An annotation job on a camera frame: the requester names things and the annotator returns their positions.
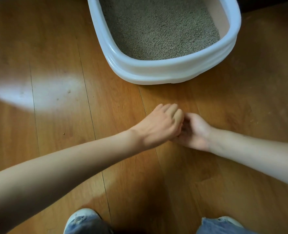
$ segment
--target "wooden floor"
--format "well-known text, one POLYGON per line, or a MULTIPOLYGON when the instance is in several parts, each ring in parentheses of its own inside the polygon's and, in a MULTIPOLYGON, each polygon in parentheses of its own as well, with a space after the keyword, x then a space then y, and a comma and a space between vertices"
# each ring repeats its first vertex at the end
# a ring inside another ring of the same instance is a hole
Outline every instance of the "wooden floor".
MULTIPOLYGON (((0 0, 0 170, 126 130, 159 103, 288 142, 288 3, 244 14, 234 50, 213 69, 141 86, 107 64, 87 0, 0 0)), ((62 233, 82 207, 150 233, 192 234, 201 217, 223 215, 288 233, 288 185, 170 142, 97 174, 11 233, 62 233)))

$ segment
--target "person's left arm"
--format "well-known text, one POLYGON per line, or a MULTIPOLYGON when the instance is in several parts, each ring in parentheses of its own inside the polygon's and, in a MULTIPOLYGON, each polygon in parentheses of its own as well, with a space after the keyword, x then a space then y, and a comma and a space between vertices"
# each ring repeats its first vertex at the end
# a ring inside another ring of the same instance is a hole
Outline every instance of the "person's left arm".
POLYGON ((160 104, 129 130, 0 171, 0 233, 8 232, 107 167, 177 136, 183 118, 176 104, 160 104))

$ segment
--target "person's right arm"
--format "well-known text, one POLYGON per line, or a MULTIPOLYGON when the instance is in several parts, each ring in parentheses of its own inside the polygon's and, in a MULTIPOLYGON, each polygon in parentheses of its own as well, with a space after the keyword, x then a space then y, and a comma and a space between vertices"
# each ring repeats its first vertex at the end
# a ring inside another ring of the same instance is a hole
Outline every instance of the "person's right arm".
POLYGON ((175 141, 239 162, 288 184, 288 143, 219 130, 192 113, 185 115, 182 132, 175 141))

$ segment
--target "white plastic tub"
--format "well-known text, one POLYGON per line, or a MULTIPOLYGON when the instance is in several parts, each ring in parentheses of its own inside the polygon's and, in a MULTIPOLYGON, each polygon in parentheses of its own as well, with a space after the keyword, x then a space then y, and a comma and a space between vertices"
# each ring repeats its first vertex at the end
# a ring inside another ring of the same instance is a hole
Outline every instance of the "white plastic tub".
POLYGON ((220 40, 192 54, 165 60, 137 60, 123 54, 107 27, 99 0, 88 0, 100 46, 112 70, 134 84, 180 83, 216 66, 232 51, 241 17, 236 0, 203 0, 215 23, 220 40))

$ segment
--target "person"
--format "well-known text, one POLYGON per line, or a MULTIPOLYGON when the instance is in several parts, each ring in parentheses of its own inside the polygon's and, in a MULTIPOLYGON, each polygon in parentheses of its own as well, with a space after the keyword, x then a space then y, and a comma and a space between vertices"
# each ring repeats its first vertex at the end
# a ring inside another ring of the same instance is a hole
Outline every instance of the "person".
MULTIPOLYGON (((107 167, 168 140, 212 152, 288 183, 288 143, 219 130, 197 114, 184 114, 177 104, 160 104, 129 130, 0 171, 0 233, 7 233, 107 167)), ((69 218, 64 233, 113 231, 95 211, 81 209, 69 218)), ((204 218, 197 233, 252 232, 230 217, 221 217, 204 218)))

